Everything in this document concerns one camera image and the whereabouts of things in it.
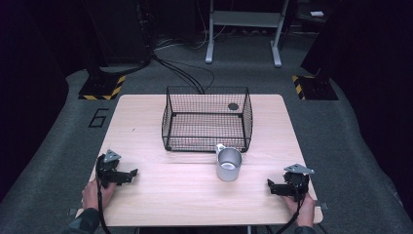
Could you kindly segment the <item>black equipment cabinet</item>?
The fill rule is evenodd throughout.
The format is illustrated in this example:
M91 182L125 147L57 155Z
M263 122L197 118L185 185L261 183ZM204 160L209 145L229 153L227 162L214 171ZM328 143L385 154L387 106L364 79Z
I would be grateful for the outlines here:
M107 66L147 66L154 48L154 27L144 0L83 0Z

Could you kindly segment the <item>white metal stand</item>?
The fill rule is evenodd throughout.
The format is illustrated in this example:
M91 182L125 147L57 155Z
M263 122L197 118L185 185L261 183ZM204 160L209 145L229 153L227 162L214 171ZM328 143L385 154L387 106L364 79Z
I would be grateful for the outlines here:
M270 46L272 50L274 66L282 66L279 41L282 34L282 27L289 0L282 0L282 9L279 13L217 11L214 9L214 0L209 0L209 4L209 35L205 58L206 64L211 64L213 61L215 36L214 27L216 25L220 25L275 28L277 30L276 35L270 42Z

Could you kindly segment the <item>silver metal cup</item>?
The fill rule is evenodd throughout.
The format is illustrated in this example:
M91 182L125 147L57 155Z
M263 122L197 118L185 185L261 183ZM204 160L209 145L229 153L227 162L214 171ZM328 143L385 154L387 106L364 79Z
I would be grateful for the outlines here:
M217 159L217 176L223 181L234 181L238 178L243 164L242 153L234 148L227 147L222 143L215 146Z

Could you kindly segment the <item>black yellow striped floor plate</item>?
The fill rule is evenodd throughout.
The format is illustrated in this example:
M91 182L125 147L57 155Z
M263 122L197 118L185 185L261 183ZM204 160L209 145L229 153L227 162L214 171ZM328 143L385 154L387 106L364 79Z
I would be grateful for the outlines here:
M298 75L293 75L292 81L298 97L302 100L338 100L329 81Z
M78 99L98 100L114 99L121 91L125 76L104 76L88 78L79 92Z

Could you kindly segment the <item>dark curtain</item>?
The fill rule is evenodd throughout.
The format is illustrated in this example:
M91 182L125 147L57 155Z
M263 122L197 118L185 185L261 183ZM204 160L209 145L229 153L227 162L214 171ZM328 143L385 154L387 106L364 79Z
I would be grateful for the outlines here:
M0 0L0 202L66 102L63 19L59 0Z
M344 92L413 220L413 0L341 0L302 67Z

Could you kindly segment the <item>person's left hand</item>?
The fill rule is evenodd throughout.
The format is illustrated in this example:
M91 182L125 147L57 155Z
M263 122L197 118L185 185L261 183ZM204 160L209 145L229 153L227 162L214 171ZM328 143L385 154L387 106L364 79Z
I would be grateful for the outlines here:
M107 188L102 188L101 192L101 206L105 209L110 203L115 192L116 184L110 183ZM98 196L97 196L97 182L96 180L89 181L82 191L82 208L99 210Z

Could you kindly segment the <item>black wire mesh basket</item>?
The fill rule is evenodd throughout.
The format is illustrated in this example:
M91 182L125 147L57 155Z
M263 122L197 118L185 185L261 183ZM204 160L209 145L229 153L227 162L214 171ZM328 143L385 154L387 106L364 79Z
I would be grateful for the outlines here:
M238 110L230 110L236 103ZM252 138L253 111L246 87L170 86L162 122L168 151L212 152L222 143L246 152Z

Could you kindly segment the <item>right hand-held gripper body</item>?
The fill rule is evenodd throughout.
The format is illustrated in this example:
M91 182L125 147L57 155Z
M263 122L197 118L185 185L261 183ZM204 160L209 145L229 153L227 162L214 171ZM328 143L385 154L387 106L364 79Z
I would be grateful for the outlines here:
M275 185L275 194L290 196L295 202L303 200L309 191L310 175L315 171L300 164L288 166L284 170L284 184Z

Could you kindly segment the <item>person's right hand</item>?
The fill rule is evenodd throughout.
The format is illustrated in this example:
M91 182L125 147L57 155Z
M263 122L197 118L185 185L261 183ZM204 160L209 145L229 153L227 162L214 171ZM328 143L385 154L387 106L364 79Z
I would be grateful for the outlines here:
M282 200L292 215L299 212L295 220L297 226L312 227L314 225L315 201L309 193L306 194L301 208L298 208L298 202L295 202L293 198L282 196Z

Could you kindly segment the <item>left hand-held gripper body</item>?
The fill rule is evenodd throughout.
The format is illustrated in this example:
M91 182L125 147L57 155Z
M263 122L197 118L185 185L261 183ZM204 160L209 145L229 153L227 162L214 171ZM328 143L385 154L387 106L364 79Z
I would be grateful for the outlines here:
M110 182L118 185L122 178L130 177L130 173L117 171L120 159L121 156L110 149L97 158L95 173L104 188L107 188Z

